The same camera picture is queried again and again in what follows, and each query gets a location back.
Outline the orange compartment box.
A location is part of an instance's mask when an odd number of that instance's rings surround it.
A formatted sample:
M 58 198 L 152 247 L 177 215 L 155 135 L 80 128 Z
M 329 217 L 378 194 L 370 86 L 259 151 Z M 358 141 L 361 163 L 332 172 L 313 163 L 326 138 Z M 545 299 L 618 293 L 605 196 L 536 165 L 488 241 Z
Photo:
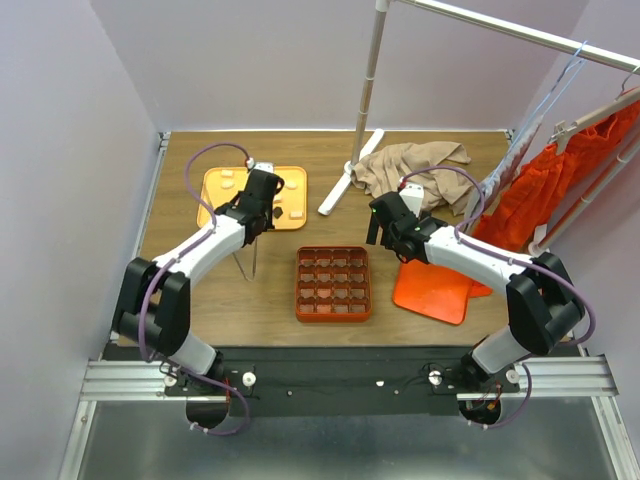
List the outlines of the orange compartment box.
M 305 324 L 351 324 L 372 313 L 369 256 L 359 246 L 305 246 L 296 254 L 294 306 Z

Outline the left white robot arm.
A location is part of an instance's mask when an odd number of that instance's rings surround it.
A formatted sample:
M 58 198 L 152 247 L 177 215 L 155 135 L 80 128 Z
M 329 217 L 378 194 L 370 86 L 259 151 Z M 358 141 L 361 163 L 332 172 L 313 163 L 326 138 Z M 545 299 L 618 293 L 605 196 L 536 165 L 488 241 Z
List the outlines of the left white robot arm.
M 201 395 L 214 393 L 223 357 L 191 329 L 191 292 L 224 258 L 272 229 L 274 198 L 285 185 L 270 163 L 248 172 L 245 186 L 215 210 L 216 219 L 171 251 L 126 266 L 112 330 L 138 344 L 141 355 L 158 355 L 188 369 L 187 382 Z

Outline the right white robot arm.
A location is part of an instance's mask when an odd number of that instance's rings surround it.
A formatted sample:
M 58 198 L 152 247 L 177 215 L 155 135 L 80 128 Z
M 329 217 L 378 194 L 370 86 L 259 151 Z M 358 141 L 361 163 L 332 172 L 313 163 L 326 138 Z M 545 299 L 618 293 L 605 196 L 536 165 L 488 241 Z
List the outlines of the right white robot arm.
M 585 316 L 585 301 L 557 256 L 509 252 L 429 215 L 420 218 L 398 192 L 372 200 L 369 208 L 368 244 L 384 246 L 403 263 L 418 261 L 448 268 L 506 299 L 508 325 L 461 358 L 453 368 L 458 387 L 485 390 L 511 364 L 550 353 Z

